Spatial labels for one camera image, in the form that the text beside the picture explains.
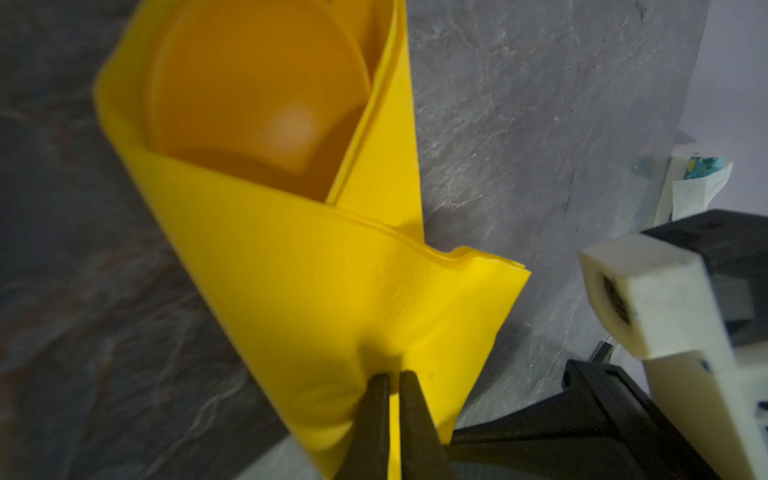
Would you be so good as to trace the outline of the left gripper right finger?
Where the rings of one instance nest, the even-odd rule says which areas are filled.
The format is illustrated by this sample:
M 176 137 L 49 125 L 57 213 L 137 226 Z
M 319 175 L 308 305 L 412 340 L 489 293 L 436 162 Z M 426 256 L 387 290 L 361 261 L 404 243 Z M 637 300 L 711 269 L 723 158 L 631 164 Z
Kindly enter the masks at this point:
M 399 374 L 399 420 L 402 479 L 456 480 L 413 371 Z

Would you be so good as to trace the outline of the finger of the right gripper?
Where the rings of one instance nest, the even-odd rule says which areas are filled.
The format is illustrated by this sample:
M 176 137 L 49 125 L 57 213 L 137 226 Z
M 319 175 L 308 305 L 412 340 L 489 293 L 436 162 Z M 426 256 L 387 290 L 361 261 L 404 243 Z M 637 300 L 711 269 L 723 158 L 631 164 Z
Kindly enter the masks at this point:
M 570 360 L 562 392 L 457 430 L 450 459 L 555 479 L 715 479 L 702 458 L 626 372 Z

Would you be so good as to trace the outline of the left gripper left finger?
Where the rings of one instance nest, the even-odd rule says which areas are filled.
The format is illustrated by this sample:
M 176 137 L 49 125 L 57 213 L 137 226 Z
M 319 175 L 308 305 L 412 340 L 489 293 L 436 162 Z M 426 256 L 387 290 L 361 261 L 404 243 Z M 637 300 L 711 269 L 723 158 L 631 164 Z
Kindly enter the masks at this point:
M 373 376 L 354 418 L 352 439 L 335 480 L 386 480 L 390 454 L 389 376 Z

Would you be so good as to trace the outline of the orange wooden spoon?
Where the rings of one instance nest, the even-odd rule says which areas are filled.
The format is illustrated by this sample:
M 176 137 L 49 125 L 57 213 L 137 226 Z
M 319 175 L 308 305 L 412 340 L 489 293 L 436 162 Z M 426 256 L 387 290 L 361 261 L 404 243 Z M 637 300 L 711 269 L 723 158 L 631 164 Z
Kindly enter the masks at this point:
M 324 201 L 370 92 L 323 1 L 186 1 L 151 51 L 145 131 L 158 152 Z

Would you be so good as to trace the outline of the yellow paper napkin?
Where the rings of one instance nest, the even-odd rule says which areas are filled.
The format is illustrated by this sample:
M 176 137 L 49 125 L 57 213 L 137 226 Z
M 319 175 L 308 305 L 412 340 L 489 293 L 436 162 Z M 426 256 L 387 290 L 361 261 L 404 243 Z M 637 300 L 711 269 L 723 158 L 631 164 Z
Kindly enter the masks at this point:
M 99 123 L 184 268 L 324 477 L 339 470 L 377 374 L 415 372 L 449 442 L 530 274 L 426 243 L 405 3 L 323 1 L 360 49 L 371 92 L 315 201 L 151 145 L 151 51 L 184 2 L 139 3 L 94 87 Z

